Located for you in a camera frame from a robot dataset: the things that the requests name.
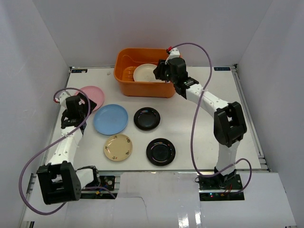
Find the cream bear plate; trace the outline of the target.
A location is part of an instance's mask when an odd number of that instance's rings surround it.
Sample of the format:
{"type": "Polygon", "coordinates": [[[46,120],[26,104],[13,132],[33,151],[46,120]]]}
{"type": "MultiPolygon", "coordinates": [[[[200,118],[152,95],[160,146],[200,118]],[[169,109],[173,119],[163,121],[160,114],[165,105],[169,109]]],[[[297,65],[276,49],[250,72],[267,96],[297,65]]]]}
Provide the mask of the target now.
{"type": "Polygon", "coordinates": [[[154,64],[142,64],[138,66],[133,73],[135,82],[158,82],[153,71],[156,69],[154,64]]]}

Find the pink plate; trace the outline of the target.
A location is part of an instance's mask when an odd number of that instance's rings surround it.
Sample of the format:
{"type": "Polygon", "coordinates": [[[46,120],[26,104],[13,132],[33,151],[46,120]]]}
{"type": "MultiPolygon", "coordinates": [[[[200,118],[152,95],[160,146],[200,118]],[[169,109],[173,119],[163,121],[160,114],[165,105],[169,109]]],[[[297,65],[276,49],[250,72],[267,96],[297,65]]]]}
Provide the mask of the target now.
{"type": "Polygon", "coordinates": [[[92,110],[92,112],[97,111],[103,104],[105,95],[103,91],[97,86],[85,86],[80,88],[90,100],[96,103],[96,107],[92,110]]]}

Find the blue plate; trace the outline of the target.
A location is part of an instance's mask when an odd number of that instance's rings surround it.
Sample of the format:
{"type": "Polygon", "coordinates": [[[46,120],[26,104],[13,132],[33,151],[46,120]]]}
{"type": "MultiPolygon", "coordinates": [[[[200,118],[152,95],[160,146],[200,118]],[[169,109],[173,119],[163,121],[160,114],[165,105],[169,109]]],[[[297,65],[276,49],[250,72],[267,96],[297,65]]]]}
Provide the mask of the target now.
{"type": "Polygon", "coordinates": [[[95,130],[101,134],[115,135],[125,129],[128,120],[128,113],[124,107],[108,104],[95,113],[93,125],[95,130]]]}

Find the black plate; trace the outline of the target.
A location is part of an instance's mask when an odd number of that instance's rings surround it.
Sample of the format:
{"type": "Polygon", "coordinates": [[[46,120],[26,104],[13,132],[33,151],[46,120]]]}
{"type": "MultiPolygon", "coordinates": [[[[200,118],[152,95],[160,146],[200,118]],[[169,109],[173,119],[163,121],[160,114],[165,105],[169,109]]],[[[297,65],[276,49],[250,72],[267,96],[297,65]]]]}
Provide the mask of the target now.
{"type": "Polygon", "coordinates": [[[151,164],[158,167],[171,164],[175,155],[176,150],[173,143],[164,138],[152,140],[146,148],[147,159],[151,164]]]}
{"type": "Polygon", "coordinates": [[[150,131],[160,124],[161,117],[156,109],[143,107],[134,114],[133,121],[140,130],[150,131]]]}

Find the yellow floral plate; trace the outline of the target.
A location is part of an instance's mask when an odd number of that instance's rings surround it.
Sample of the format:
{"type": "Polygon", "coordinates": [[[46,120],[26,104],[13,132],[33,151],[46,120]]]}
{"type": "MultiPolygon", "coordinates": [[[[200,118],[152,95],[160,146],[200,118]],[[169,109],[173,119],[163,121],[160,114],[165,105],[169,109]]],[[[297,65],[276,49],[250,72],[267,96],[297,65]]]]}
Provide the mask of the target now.
{"type": "Polygon", "coordinates": [[[132,154],[132,151],[132,141],[124,134],[113,135],[104,144],[105,156],[114,162],[126,160],[132,154]]]}

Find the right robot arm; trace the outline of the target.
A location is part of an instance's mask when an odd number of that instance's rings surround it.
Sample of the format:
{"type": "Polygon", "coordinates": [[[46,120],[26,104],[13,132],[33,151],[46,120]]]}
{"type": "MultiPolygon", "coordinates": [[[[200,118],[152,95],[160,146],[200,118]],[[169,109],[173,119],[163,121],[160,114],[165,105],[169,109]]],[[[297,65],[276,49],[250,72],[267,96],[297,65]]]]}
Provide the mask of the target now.
{"type": "Polygon", "coordinates": [[[188,76],[186,63],[181,57],[159,60],[153,73],[156,79],[173,83],[177,94],[194,102],[198,109],[202,108],[213,117],[213,133],[219,150],[215,173],[209,178],[215,179],[219,189],[226,189],[236,176],[236,154],[247,132],[241,104],[229,103],[207,92],[197,80],[188,76]]]}

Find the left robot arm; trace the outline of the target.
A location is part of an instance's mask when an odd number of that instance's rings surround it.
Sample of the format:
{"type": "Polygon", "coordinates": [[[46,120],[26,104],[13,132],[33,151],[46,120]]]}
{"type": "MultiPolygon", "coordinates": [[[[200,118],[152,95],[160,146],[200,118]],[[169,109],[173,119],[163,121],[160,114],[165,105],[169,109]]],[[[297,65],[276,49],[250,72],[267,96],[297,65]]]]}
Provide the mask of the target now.
{"type": "Polygon", "coordinates": [[[94,190],[100,185],[95,166],[75,169],[73,162],[78,145],[84,136],[86,120],[95,109],[96,103],[82,93],[59,96],[65,108],[61,117],[61,137],[49,162],[37,171],[43,201],[47,205],[77,201],[81,191],[88,187],[94,190]]]}

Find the orange plastic bin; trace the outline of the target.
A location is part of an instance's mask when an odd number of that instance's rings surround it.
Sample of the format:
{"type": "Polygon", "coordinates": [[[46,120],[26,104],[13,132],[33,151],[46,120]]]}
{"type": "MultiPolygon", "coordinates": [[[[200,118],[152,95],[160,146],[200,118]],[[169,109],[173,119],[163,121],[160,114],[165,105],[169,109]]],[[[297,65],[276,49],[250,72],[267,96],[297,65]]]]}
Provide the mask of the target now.
{"type": "Polygon", "coordinates": [[[158,64],[167,58],[165,49],[126,48],[118,53],[114,66],[114,77],[125,96],[171,98],[175,94],[172,83],[136,82],[133,79],[135,69],[142,64],[158,64]]]}

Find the left corner label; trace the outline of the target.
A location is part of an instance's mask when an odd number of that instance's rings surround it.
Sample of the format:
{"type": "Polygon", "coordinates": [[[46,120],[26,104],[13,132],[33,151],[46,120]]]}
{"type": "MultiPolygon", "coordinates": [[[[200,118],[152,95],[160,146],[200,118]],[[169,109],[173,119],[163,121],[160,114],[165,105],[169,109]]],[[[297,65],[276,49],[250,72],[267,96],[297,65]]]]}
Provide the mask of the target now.
{"type": "Polygon", "coordinates": [[[71,69],[71,73],[87,73],[87,69],[71,69]]]}

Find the corner label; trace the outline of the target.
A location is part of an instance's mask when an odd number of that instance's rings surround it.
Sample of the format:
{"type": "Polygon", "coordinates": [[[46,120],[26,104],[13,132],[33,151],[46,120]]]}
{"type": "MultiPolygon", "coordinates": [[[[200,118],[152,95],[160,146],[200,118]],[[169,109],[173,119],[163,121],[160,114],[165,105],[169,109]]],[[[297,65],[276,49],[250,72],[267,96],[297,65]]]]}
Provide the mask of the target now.
{"type": "Polygon", "coordinates": [[[71,73],[87,73],[87,69],[71,69],[71,73]]]}
{"type": "Polygon", "coordinates": [[[214,67],[215,71],[230,71],[230,67],[214,67]]]}

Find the right corner label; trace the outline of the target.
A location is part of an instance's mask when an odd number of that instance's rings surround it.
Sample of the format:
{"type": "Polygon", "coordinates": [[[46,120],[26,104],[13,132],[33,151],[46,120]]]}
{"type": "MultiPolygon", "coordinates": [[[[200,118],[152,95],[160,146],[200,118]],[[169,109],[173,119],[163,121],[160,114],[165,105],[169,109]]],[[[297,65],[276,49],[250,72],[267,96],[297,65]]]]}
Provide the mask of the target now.
{"type": "Polygon", "coordinates": [[[215,71],[230,71],[230,67],[214,67],[215,71]]]}

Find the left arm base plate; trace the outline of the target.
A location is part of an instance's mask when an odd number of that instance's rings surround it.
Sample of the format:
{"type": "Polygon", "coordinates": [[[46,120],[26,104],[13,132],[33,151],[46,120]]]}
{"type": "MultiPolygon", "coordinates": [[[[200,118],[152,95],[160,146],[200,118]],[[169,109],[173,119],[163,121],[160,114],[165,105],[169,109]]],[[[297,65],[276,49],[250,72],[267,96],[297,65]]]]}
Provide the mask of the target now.
{"type": "Polygon", "coordinates": [[[110,191],[114,190],[115,176],[106,175],[99,176],[99,180],[94,180],[92,183],[87,184],[83,190],[101,190],[101,188],[106,188],[110,191]]]}

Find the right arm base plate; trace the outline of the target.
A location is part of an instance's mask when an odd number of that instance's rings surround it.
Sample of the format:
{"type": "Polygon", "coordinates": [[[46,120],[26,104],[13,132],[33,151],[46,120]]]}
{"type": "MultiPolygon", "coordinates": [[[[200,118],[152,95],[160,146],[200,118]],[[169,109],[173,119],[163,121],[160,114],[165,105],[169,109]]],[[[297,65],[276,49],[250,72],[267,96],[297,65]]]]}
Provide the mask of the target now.
{"type": "Polygon", "coordinates": [[[237,174],[232,179],[229,179],[226,182],[221,182],[218,177],[213,178],[202,178],[200,176],[196,177],[194,180],[199,184],[200,190],[241,190],[243,188],[240,175],[237,174]]]}

